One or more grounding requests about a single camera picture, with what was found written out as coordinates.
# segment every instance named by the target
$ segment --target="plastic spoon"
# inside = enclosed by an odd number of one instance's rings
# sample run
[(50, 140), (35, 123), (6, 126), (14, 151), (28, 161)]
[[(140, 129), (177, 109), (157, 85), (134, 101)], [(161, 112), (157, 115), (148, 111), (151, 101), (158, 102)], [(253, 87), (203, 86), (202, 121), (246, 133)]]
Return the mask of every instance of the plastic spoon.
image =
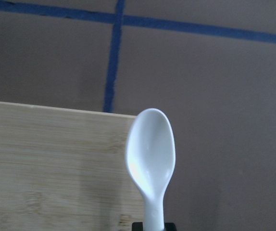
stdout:
[(149, 108), (136, 117), (127, 137), (125, 161), (144, 200), (144, 231), (163, 231), (163, 196), (176, 152), (171, 125), (162, 111)]

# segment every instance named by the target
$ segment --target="wooden board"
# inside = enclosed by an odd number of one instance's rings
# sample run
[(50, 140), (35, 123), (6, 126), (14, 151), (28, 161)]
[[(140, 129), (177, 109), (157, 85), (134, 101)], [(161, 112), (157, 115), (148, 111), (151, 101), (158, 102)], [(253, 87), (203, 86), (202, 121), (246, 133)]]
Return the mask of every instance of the wooden board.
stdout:
[(134, 118), (0, 102), (0, 231), (129, 231), (142, 221), (124, 163)]

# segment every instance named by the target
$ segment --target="spoon neck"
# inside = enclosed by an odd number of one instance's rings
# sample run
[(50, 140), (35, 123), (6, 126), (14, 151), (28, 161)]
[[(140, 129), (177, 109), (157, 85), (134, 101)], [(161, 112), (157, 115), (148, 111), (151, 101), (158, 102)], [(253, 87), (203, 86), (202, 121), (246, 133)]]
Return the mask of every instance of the spoon neck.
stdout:
[(163, 198), (145, 200), (144, 231), (164, 231)]

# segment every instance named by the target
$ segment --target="gray surface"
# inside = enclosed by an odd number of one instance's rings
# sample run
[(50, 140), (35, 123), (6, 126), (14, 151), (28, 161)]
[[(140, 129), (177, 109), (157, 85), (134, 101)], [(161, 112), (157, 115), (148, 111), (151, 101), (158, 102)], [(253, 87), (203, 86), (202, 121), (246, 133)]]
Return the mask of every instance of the gray surface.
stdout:
[[(125, 14), (276, 33), (274, 0), (128, 0)], [(0, 13), (0, 101), (101, 111), (111, 28)], [(180, 231), (276, 230), (276, 45), (128, 26), (122, 42), (114, 112), (158, 107), (175, 133), (165, 220)]]

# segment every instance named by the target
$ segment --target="blue line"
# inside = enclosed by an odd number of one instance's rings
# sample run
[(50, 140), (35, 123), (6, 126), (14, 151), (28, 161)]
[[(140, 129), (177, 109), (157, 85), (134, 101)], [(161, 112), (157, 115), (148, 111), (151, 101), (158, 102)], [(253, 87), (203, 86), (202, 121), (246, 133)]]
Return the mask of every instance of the blue line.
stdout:
[(276, 44), (276, 34), (256, 32), (250, 30), (233, 29), (220, 26), (208, 26), (194, 23), (183, 23), (176, 21), (168, 21), (162, 19), (128, 16), (124, 15), (125, 26), (139, 26), (153, 29), (172, 30), (180, 32), (188, 32), (195, 34), (203, 34), (210, 36), (221, 36), (234, 39), (245, 39), (259, 42), (269, 42)]
[(103, 106), (104, 112), (113, 112), (114, 85), (118, 71), (118, 60), (121, 46), (124, 6), (125, 0), (118, 0), (115, 7), (116, 18), (115, 23), (113, 25), (112, 39), (110, 43), (110, 54)]
[(109, 24), (112, 24), (115, 21), (115, 15), (112, 13), (90, 12), (84, 10), (68, 9), (55, 6), (34, 5), (28, 3), (12, 3), (1, 0), (0, 11), (35, 14), (59, 18), (71, 18), (76, 20), (85, 20)]

